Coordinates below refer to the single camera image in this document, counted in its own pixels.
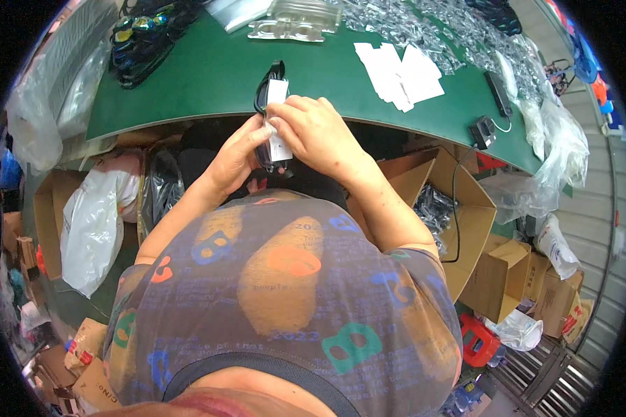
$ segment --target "black cable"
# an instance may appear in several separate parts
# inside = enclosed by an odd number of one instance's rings
[[[457,162],[455,171],[452,172],[452,212],[455,214],[455,225],[457,226],[457,256],[454,260],[441,261],[441,263],[455,263],[459,260],[459,251],[461,251],[461,231],[459,230],[459,219],[457,218],[457,169],[477,147],[477,145],[471,146],[466,155]]]

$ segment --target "red plastic stool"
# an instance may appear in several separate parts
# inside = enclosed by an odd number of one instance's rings
[[[501,346],[501,341],[471,314],[463,313],[459,321],[462,340],[467,332],[473,333],[473,338],[464,343],[464,362],[476,368],[486,365]]]

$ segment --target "stack of goggles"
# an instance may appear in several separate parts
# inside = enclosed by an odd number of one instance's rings
[[[165,60],[174,43],[197,19],[201,2],[180,0],[166,5],[161,1],[138,1],[124,15],[111,34],[109,73],[121,87],[133,89],[141,84]]]

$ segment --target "hand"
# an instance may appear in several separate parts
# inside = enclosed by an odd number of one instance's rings
[[[253,150],[267,141],[272,133],[270,128],[263,126],[263,121],[260,114],[248,119],[230,136],[206,171],[201,174],[201,183],[220,194],[222,200],[241,187],[252,170],[259,168]]]
[[[375,164],[324,97],[289,96],[269,104],[267,116],[297,158],[344,186]]]

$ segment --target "woman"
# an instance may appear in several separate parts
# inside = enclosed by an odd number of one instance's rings
[[[219,208],[272,132],[251,117],[121,278],[104,361],[128,407],[103,416],[425,416],[457,381],[459,322],[429,230],[325,98],[267,114],[356,198],[375,246],[338,205],[285,189]]]

